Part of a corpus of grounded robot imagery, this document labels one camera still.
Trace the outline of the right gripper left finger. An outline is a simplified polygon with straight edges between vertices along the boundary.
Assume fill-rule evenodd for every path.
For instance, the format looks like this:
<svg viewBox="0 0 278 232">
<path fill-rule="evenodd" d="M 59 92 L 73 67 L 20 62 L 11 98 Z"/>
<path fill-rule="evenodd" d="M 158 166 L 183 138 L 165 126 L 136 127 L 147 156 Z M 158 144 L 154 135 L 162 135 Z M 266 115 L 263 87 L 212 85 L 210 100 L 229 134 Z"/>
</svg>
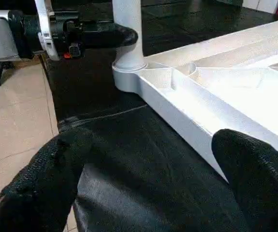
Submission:
<svg viewBox="0 0 278 232">
<path fill-rule="evenodd" d="M 0 232 L 62 232 L 92 144 L 83 128 L 44 144 L 0 192 Z"/>
</svg>

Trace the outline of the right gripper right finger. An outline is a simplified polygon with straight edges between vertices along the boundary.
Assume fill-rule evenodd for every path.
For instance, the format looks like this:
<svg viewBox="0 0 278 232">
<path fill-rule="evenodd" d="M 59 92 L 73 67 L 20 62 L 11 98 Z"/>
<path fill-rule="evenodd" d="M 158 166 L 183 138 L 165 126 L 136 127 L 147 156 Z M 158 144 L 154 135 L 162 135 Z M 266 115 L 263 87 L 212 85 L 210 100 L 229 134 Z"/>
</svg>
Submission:
<svg viewBox="0 0 278 232">
<path fill-rule="evenodd" d="M 212 153 L 253 232 L 278 232 L 278 151 L 241 132 L 222 129 Z"/>
</svg>

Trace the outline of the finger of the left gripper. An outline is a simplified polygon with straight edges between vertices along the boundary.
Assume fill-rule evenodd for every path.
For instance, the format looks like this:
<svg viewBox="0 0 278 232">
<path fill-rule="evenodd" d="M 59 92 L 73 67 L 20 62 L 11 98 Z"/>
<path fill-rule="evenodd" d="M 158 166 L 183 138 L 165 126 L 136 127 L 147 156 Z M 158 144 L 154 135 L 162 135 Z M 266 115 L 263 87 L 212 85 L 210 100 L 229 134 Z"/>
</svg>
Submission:
<svg viewBox="0 0 278 232">
<path fill-rule="evenodd" d="M 138 33 L 129 27 L 113 22 L 97 22 L 93 36 L 94 48 L 119 48 L 131 46 L 138 41 Z"/>
</svg>

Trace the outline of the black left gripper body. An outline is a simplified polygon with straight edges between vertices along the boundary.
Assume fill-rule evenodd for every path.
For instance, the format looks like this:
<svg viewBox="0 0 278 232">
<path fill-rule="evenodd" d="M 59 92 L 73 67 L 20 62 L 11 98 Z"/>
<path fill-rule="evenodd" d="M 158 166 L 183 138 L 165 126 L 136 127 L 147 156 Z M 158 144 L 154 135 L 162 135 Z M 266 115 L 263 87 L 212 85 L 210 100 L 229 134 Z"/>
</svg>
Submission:
<svg viewBox="0 0 278 232">
<path fill-rule="evenodd" d="M 97 21 L 81 20 L 78 12 L 55 12 L 50 28 L 59 58 L 80 58 L 86 49 L 100 48 Z"/>
</svg>

